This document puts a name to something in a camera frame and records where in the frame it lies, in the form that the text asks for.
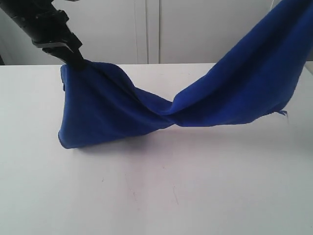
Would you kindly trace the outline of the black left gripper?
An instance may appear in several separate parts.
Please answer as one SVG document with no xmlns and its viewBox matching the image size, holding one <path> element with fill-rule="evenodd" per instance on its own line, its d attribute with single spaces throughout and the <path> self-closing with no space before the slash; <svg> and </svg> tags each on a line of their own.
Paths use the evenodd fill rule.
<svg viewBox="0 0 313 235">
<path fill-rule="evenodd" d="M 2 0 L 0 8 L 31 38 L 37 48 L 77 70 L 86 67 L 81 41 L 69 29 L 69 17 L 51 0 Z"/>
</svg>

